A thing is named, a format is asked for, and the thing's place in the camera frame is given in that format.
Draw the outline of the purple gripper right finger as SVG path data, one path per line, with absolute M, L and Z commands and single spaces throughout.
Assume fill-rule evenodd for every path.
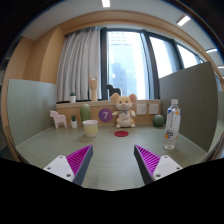
M 134 156 L 145 185 L 182 169 L 182 167 L 168 155 L 158 156 L 138 145 L 134 146 Z

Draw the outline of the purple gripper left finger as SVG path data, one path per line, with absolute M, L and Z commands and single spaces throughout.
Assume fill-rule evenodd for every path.
M 90 144 L 68 156 L 59 155 L 44 170 L 81 186 L 92 156 L 93 145 Z

